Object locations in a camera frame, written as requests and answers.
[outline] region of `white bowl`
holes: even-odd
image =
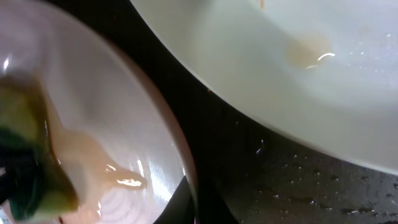
[[[398,174],[398,2],[131,0],[176,58],[257,122]]]
[[[0,37],[15,40],[0,43],[3,66],[38,67],[62,124],[93,136],[115,163],[148,182],[144,190],[107,192],[99,223],[153,223],[184,176],[195,198],[188,144],[161,94],[135,63],[123,61],[83,24],[49,5],[5,1],[0,12]]]

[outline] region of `sauce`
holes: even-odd
[[[90,135],[65,129],[46,93],[44,98],[53,151],[80,200],[79,210],[62,215],[63,222],[96,223],[101,216],[101,197],[108,190],[113,187],[144,189],[147,182],[140,174],[119,167]]]
[[[301,69],[315,68],[334,57],[329,41],[320,34],[305,35],[287,44],[287,61]]]

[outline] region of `dark countertop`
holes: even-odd
[[[398,223],[398,177],[315,152],[236,111],[179,64],[128,0],[49,2],[114,42],[157,85],[197,166],[202,223],[236,222],[229,211],[241,223]]]

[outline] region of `ceramic dish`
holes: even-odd
[[[131,2],[236,109],[316,150],[398,174],[398,2]]]
[[[119,167],[139,173],[148,183],[144,190],[106,192],[98,202],[98,223],[153,223],[184,176],[195,198],[188,144],[163,97],[135,63],[52,6],[5,1],[0,10],[12,14],[2,14],[11,19],[0,22],[0,37],[14,35],[21,45],[38,44],[33,48],[41,51],[41,77],[63,126],[95,138]],[[7,52],[0,50],[0,59],[18,66]],[[76,171],[84,172],[78,165]]]

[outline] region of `black surface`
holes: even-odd
[[[241,223],[397,223],[395,176],[317,153],[245,117],[179,64],[129,1],[50,2],[114,42],[158,86],[197,166],[202,223],[234,222],[223,200]]]

